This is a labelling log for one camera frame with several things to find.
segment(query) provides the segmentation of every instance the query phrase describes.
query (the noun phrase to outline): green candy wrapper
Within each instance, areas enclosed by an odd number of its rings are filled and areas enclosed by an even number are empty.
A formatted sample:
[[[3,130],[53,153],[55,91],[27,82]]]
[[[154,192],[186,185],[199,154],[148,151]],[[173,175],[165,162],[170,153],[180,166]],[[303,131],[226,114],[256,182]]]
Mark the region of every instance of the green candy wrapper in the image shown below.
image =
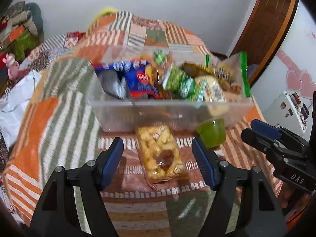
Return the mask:
[[[203,101],[206,81],[197,85],[194,79],[176,66],[168,68],[162,88],[175,92],[181,99]]]

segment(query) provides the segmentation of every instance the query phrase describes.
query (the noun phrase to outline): pink pig toy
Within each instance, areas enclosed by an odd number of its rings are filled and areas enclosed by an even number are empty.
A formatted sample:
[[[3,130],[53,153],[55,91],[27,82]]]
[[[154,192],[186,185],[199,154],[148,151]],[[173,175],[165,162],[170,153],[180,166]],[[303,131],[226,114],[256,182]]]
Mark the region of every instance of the pink pig toy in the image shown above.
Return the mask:
[[[7,65],[8,76],[10,80],[15,80],[19,72],[19,63],[15,60],[13,53],[9,53],[2,59],[2,61]]]

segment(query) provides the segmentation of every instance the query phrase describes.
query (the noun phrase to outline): transparent storage box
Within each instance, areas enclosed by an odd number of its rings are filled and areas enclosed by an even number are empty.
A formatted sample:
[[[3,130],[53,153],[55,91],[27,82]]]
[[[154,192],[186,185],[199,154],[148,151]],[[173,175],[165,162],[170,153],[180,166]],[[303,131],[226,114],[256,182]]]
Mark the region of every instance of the transparent storage box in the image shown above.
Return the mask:
[[[171,52],[176,65],[181,65],[184,61],[205,63],[203,55],[190,51],[160,47],[131,50],[120,46],[108,48],[102,63],[131,60],[139,57],[141,53],[152,53],[156,49],[161,49],[166,53]],[[188,100],[119,100],[103,91],[96,74],[90,83],[86,103],[91,105],[105,132],[133,132],[138,126],[156,124],[166,124],[174,130],[194,131],[201,123],[216,118],[223,118],[226,126],[234,126],[253,107],[250,98],[241,98],[238,102],[227,103]]]

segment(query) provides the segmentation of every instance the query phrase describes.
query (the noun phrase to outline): patchwork bedspread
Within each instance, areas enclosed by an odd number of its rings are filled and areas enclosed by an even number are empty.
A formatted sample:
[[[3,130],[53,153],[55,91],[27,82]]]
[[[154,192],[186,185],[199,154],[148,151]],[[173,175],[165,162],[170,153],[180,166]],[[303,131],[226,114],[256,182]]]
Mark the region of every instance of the patchwork bedspread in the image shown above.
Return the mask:
[[[12,206],[29,225],[43,187],[56,166],[79,167],[95,159],[115,136],[120,136],[124,141],[123,157],[111,185],[102,193],[119,235],[197,235],[214,192],[203,182],[192,155],[192,135],[177,134],[190,179],[164,183],[158,191],[153,191],[143,176],[135,136],[104,133],[91,107],[85,103],[94,74],[91,62],[102,62],[110,45],[127,46],[131,53],[145,45],[154,45],[211,54],[200,38],[170,22],[143,19],[126,11],[100,18],[81,42],[43,71],[3,174]],[[254,118],[259,118],[258,113],[227,129],[227,140],[220,149],[234,166],[249,169],[259,165],[277,193],[281,181],[273,177],[273,166],[266,162],[262,153],[244,144],[240,138],[241,131],[249,127],[249,121]],[[75,189],[75,199],[81,227],[89,232],[79,189]],[[237,215],[238,206],[235,205],[228,231],[234,228]]]

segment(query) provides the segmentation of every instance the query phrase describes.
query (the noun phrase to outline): silver screw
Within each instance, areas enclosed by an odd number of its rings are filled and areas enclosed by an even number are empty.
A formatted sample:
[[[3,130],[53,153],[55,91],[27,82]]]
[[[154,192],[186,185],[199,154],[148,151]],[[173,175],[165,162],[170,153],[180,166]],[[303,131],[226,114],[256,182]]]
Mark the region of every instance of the silver screw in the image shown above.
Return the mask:
[[[55,171],[56,171],[57,173],[62,172],[62,170],[63,170],[63,167],[62,167],[62,166],[57,166],[57,167],[55,168]]]
[[[87,162],[87,166],[94,166],[95,165],[95,161],[94,160],[90,160]]]
[[[227,167],[229,165],[229,163],[227,161],[221,161],[221,162],[219,162],[219,164],[223,167]]]
[[[260,173],[260,172],[261,172],[261,168],[258,167],[258,166],[254,166],[254,167],[252,168],[252,170],[253,170],[254,172],[256,172],[256,173]]]

